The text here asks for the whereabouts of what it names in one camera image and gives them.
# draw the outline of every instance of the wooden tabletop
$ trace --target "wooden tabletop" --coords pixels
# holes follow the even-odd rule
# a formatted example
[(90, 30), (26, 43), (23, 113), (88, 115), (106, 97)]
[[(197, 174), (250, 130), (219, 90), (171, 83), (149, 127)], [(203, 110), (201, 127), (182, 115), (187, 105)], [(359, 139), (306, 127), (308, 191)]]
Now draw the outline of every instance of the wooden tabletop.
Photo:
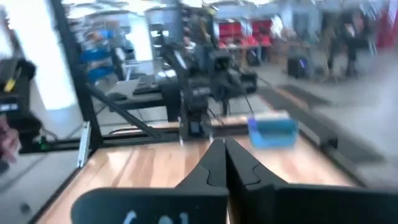
[[(244, 118), (230, 118), (244, 123)], [(306, 140), (294, 147), (255, 149), (247, 136), (237, 140), (263, 165), (290, 183), (353, 184)], [(70, 210), (83, 193), (100, 187), (175, 187), (196, 166), (210, 142), (170, 142), (101, 149), (88, 161), (39, 223), (71, 223)]]

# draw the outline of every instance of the floor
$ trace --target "floor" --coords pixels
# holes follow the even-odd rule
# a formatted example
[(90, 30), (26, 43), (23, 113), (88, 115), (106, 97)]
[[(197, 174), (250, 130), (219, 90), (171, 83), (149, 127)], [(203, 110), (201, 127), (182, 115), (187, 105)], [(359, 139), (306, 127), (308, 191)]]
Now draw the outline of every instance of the floor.
[[(264, 82), (259, 85), (293, 84), (314, 95), (333, 102), (327, 108), (315, 108), (323, 116), (336, 121), (343, 129), (358, 138), (374, 145), (376, 149), (392, 164), (398, 164), (398, 143), (396, 133), (398, 121), (394, 115), (398, 112), (398, 83), (396, 76), (395, 52), (380, 53), (377, 57), (361, 54), (361, 71), (359, 80), (344, 83), (314, 84), (302, 80), (294, 80), (283, 74), (278, 65), (266, 64), (255, 68)], [(266, 105), (257, 96), (249, 98), (253, 110), (261, 112)], [(78, 138), (81, 131), (82, 118), (77, 105), (58, 111), (46, 111), (37, 96), (35, 86), (32, 87), (32, 110), (44, 122), (48, 130), (55, 132), (59, 138)], [(210, 108), (217, 114), (220, 107), (214, 102)], [(244, 98), (231, 102), (232, 113), (250, 113)], [(143, 121), (150, 123), (165, 122), (164, 108), (151, 108), (130, 111)], [(127, 124), (116, 113), (107, 108), (98, 113), (98, 121), (103, 134)], [(76, 152), (61, 152), (47, 155), (33, 155), (19, 158), (19, 162), (0, 178), (0, 217), (8, 224), (25, 223), (43, 203), (53, 194), (54, 190), (72, 172), (76, 166)], [(19, 211), (22, 202), (32, 207), (32, 212), (23, 215)]]

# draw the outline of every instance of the computer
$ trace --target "computer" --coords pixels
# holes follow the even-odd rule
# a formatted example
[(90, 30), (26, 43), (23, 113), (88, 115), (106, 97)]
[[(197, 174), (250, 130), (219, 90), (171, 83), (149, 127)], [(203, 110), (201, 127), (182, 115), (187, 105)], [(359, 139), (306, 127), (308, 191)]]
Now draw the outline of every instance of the computer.
[(133, 95), (143, 95), (148, 93), (159, 93), (159, 84), (156, 82), (155, 75), (144, 75), (139, 77), (138, 84), (133, 91)]

